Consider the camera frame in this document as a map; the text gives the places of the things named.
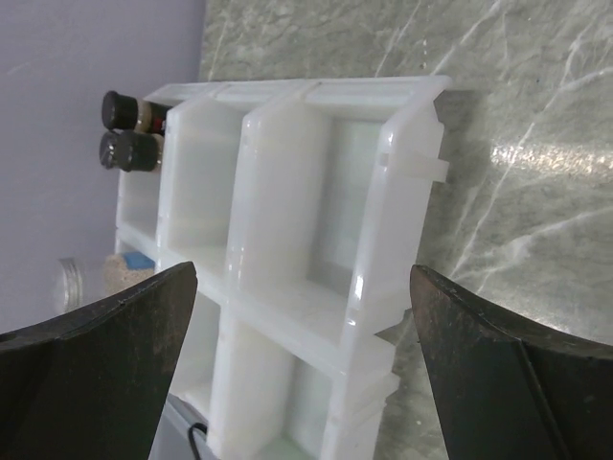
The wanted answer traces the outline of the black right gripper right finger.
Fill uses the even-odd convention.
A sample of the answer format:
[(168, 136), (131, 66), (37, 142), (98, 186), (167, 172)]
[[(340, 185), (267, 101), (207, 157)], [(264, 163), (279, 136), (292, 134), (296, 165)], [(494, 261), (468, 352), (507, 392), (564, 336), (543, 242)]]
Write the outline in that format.
[(609, 459), (612, 348), (507, 310), (425, 265), (413, 316), (451, 459)]

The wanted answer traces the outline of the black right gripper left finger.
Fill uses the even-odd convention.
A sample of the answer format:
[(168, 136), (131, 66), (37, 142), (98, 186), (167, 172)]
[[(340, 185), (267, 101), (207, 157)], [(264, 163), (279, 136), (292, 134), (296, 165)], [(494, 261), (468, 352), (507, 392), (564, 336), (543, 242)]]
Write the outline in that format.
[(192, 317), (193, 263), (1, 336), (4, 459), (146, 459)]

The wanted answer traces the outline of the spice jar black lid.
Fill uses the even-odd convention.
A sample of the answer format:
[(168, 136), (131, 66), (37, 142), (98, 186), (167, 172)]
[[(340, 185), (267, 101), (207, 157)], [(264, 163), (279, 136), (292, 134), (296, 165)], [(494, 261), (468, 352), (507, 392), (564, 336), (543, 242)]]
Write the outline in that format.
[(99, 161), (107, 170), (155, 173), (162, 166), (164, 143), (160, 134), (108, 130), (100, 141)]

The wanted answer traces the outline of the white plastic divided tray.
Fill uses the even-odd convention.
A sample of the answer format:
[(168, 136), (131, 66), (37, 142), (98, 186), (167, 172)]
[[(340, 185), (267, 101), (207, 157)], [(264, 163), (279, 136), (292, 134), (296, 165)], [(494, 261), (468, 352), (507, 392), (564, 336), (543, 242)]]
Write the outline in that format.
[(447, 76), (175, 83), (158, 172), (120, 176), (116, 249), (194, 264), (155, 459), (370, 459), (410, 308)]

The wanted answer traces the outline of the spice jar red label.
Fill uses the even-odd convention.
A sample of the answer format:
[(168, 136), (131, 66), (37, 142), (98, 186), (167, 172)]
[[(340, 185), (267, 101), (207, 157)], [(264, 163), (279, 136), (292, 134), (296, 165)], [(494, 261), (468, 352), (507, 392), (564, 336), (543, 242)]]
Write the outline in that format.
[(102, 124), (110, 130), (164, 135), (170, 110), (168, 105), (108, 91), (102, 98)]

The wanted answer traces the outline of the clear jar silver lid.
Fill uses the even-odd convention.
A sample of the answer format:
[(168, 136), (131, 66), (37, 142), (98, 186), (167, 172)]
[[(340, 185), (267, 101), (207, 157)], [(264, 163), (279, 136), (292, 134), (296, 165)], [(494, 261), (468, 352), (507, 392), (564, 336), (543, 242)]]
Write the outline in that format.
[(111, 254), (104, 259), (62, 258), (57, 261), (55, 310), (64, 314), (144, 281), (155, 262), (138, 251)]

